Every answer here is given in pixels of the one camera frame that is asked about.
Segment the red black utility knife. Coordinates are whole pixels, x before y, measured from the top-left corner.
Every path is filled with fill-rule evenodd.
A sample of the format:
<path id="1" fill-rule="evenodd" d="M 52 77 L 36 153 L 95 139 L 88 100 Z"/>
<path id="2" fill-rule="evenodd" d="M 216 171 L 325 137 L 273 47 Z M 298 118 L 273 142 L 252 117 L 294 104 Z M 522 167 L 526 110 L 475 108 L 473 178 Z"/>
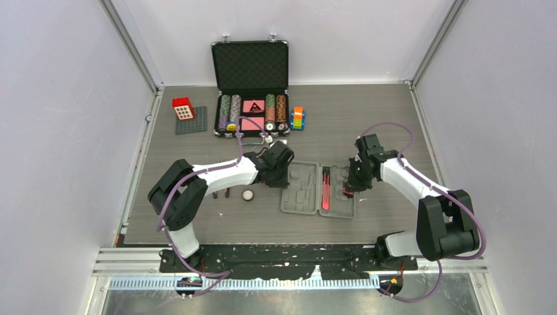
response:
<path id="1" fill-rule="evenodd" d="M 330 168 L 323 168 L 323 185 L 322 185 L 322 201 L 321 208 L 323 211 L 330 209 Z"/>

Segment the red toy brick door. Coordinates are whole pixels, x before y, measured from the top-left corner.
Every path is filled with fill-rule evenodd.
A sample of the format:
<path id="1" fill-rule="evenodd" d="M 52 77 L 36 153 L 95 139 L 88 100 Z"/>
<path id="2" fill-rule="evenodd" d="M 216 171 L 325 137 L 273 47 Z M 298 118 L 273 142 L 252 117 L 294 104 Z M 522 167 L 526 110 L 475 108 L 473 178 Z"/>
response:
<path id="1" fill-rule="evenodd" d="M 196 117 L 189 97 L 174 98 L 171 106 L 179 121 L 188 121 Z"/>

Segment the purple green chip row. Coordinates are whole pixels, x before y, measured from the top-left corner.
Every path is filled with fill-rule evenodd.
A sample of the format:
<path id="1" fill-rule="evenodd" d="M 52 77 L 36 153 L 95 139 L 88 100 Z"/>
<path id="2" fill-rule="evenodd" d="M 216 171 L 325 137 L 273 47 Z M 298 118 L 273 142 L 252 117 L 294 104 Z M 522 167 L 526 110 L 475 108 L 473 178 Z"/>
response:
<path id="1" fill-rule="evenodd" d="M 219 105 L 219 119 L 217 124 L 218 131 L 226 131 L 230 122 L 231 114 L 231 96 L 222 95 Z"/>

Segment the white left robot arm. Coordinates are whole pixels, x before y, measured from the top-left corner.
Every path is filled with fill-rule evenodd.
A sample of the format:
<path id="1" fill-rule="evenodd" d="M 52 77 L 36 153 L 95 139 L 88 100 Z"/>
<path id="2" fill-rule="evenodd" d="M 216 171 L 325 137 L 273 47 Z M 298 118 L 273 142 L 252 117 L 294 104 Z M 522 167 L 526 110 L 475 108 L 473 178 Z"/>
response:
<path id="1" fill-rule="evenodd" d="M 148 193 L 148 201 L 159 217 L 158 230 L 165 230 L 185 271 L 195 271 L 202 261 L 199 241 L 192 222 L 204 198 L 233 186 L 265 184 L 271 188 L 288 186 L 288 167 L 294 151 L 278 140 L 259 152 L 211 165 L 191 165 L 178 159 Z"/>

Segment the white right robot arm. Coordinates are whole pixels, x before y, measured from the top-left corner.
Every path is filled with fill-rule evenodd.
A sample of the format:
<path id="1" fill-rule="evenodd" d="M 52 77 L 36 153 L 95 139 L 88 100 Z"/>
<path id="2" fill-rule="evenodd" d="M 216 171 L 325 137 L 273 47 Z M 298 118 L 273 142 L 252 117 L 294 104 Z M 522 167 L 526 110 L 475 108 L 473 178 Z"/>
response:
<path id="1" fill-rule="evenodd" d="M 413 231 L 377 238 L 374 254 L 378 266 L 388 270 L 405 256 L 438 261 L 480 248 L 480 232 L 471 218 L 472 200 L 468 193 L 436 185 L 398 151 L 385 150 L 375 134 L 358 137 L 355 147 L 357 154 L 349 160 L 344 195 L 351 198 L 357 192 L 371 189 L 373 181 L 385 182 L 417 209 Z"/>

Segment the grey plastic tool case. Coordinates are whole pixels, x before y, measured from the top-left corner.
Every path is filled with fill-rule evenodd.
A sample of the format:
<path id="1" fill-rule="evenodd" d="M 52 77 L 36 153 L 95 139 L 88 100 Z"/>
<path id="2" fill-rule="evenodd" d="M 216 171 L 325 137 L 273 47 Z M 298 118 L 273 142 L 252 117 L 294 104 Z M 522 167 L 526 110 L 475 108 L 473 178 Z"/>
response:
<path id="1" fill-rule="evenodd" d="M 323 207 L 323 176 L 327 177 L 328 208 Z M 288 186 L 282 190 L 280 210 L 299 215 L 319 214 L 336 219 L 352 219 L 357 200 L 343 193 L 348 180 L 347 165 L 293 161 L 288 168 Z"/>

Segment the brown black chip row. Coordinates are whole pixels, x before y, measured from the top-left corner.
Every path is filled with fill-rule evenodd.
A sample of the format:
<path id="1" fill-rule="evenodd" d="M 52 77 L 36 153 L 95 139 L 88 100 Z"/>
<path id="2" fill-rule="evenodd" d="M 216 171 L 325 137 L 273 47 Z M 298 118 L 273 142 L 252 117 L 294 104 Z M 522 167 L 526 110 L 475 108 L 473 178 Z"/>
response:
<path id="1" fill-rule="evenodd" d="M 276 96 L 276 123 L 279 131 L 283 131 L 288 128 L 285 95 Z"/>

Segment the blue orange chip row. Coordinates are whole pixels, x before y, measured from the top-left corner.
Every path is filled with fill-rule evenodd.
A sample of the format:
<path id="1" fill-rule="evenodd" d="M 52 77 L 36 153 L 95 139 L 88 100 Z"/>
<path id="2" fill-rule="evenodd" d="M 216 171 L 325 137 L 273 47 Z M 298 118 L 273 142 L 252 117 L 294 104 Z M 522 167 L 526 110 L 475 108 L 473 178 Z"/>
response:
<path id="1" fill-rule="evenodd" d="M 227 131 L 235 131 L 236 130 L 236 119 L 240 115 L 240 106 L 241 106 L 241 96 L 239 94 L 234 94 L 231 97 L 231 105 L 230 105 L 230 115 L 229 115 L 229 122 L 227 124 Z"/>

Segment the black electrical tape roll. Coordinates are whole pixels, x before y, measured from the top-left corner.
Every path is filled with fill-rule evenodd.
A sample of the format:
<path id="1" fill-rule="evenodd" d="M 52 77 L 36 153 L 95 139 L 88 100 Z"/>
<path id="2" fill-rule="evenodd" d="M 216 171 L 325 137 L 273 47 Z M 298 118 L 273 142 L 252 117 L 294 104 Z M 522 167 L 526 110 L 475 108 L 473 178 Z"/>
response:
<path id="1" fill-rule="evenodd" d="M 247 202 L 252 201 L 254 199 L 254 196 L 255 196 L 255 194 L 252 190 L 246 189 L 242 192 L 242 199 L 244 201 L 247 201 Z"/>

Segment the black poker chip case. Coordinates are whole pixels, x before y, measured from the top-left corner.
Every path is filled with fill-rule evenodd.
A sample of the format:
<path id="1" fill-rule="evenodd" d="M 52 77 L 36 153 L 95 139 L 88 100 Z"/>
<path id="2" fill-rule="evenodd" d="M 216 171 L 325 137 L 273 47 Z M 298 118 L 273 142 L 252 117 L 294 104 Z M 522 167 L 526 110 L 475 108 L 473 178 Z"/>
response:
<path id="1" fill-rule="evenodd" d="M 258 137 L 262 132 L 272 137 L 287 137 L 291 133 L 290 105 L 288 99 L 289 43 L 272 35 L 266 41 L 230 41 L 227 37 L 211 44 L 213 67 L 217 83 L 218 98 L 213 123 L 213 134 L 218 138 L 232 138 L 237 132 L 246 137 Z M 241 131 L 240 120 L 249 117 L 264 117 L 259 114 L 243 114 L 244 100 L 263 99 L 268 94 L 286 96 L 288 128 L 279 131 Z M 236 119 L 235 131 L 218 131 L 219 105 L 222 95 L 240 95 L 240 115 Z"/>

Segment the red triangle dealer button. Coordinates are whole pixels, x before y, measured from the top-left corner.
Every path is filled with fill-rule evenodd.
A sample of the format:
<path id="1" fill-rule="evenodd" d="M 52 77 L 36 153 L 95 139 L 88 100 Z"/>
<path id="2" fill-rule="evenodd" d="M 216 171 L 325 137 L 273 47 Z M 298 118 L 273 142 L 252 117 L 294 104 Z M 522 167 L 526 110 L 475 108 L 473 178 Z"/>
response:
<path id="1" fill-rule="evenodd" d="M 259 114 L 265 111 L 265 101 L 263 99 L 244 100 L 242 102 L 243 114 Z"/>

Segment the colourful toy brick stack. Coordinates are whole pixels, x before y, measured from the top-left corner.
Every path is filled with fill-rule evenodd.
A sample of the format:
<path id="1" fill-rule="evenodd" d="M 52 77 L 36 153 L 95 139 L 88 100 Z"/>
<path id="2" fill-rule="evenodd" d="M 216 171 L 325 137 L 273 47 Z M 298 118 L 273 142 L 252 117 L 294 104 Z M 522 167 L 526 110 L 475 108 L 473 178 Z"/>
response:
<path id="1" fill-rule="evenodd" d="M 305 129 L 305 111 L 301 106 L 296 106 L 290 113 L 291 130 L 302 131 Z"/>

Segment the red black bit holder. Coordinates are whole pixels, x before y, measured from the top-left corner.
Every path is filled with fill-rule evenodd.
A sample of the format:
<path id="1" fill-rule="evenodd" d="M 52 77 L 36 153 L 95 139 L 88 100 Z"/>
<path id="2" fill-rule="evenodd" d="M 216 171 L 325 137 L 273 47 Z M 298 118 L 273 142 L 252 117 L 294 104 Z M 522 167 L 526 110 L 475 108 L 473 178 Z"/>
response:
<path id="1" fill-rule="evenodd" d="M 354 193 L 352 191 L 349 191 L 347 188 L 343 188 L 343 195 L 346 196 L 347 198 L 353 198 Z"/>

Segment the red card deck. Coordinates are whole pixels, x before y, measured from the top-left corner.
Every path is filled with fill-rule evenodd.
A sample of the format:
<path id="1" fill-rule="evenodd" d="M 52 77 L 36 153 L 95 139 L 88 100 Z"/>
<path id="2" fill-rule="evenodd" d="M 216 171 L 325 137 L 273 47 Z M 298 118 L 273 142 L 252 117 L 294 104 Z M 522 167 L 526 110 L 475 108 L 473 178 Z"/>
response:
<path id="1" fill-rule="evenodd" d="M 240 120 L 241 131 L 259 131 L 261 127 L 265 126 L 264 117 L 249 117 Z"/>

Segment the green red chip row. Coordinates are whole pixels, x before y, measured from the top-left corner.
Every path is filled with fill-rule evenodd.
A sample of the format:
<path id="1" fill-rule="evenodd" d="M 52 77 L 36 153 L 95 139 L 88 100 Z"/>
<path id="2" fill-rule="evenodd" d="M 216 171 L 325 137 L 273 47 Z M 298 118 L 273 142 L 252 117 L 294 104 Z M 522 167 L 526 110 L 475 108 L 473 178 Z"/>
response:
<path id="1" fill-rule="evenodd" d="M 265 97 L 265 130 L 272 131 L 276 127 L 276 100 L 275 95 Z"/>

